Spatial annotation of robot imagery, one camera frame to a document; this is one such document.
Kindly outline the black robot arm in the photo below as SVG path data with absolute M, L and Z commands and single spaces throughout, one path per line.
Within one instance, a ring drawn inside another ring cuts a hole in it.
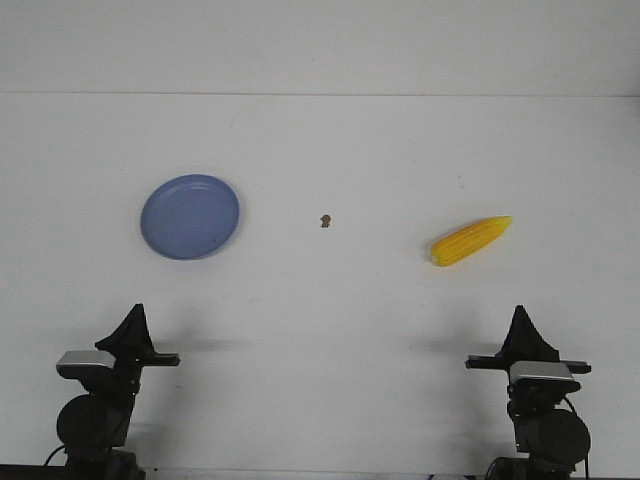
M 584 361 L 563 360 L 518 305 L 505 340 L 492 356 L 470 355 L 465 367 L 507 375 L 507 415 L 521 458 L 497 457 L 486 479 L 569 479 L 588 462 L 591 436 L 569 396 L 581 389 L 575 379 L 592 371 Z
M 159 353 L 138 303 L 92 350 L 69 350 L 57 374 L 75 380 L 85 393 L 58 414 L 56 433 L 67 456 L 65 479 L 144 479 L 133 452 L 125 451 L 131 417 L 147 367 L 176 367 L 177 353 Z

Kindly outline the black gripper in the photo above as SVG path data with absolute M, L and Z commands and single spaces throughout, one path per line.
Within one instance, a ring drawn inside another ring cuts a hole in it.
M 524 306 L 517 305 L 501 349 L 495 356 L 469 355 L 465 367 L 504 371 L 510 398 L 562 400 L 581 389 L 575 376 L 590 374 L 591 366 L 584 361 L 559 360 L 559 351 L 543 339 Z
M 95 343 L 101 351 L 112 351 L 115 400 L 131 400 L 140 390 L 142 370 L 146 367 L 177 367 L 177 353 L 158 353 L 150 337 L 144 306 L 135 304 L 118 327 Z

